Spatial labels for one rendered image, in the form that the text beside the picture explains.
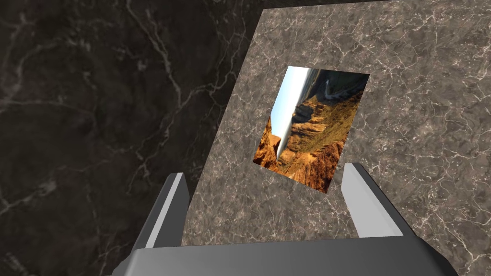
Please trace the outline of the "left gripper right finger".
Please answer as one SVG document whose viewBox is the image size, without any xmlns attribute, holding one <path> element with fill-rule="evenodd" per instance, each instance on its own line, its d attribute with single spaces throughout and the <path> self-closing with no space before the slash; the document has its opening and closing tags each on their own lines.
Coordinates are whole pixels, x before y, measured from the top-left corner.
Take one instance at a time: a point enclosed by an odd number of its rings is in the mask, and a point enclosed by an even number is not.
<svg viewBox="0 0 491 276">
<path fill-rule="evenodd" d="M 341 192 L 360 238 L 415 235 L 360 163 L 344 165 Z"/>
</svg>

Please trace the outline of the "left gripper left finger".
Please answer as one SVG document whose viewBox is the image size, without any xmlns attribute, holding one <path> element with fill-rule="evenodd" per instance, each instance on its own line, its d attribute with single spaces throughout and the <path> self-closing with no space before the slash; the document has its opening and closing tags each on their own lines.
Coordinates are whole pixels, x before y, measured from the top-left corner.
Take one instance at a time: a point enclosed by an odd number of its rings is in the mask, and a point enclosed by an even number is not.
<svg viewBox="0 0 491 276">
<path fill-rule="evenodd" d="M 189 203 L 184 174 L 171 173 L 152 206 L 134 249 L 180 247 Z"/>
</svg>

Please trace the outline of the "canyon landscape wall picture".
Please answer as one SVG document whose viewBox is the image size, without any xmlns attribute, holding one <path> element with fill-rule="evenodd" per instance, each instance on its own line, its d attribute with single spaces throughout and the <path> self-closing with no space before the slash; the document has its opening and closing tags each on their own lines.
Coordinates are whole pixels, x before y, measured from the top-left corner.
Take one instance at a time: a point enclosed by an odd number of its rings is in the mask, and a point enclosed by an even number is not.
<svg viewBox="0 0 491 276">
<path fill-rule="evenodd" d="M 369 77 L 289 66 L 253 162 L 326 193 Z"/>
</svg>

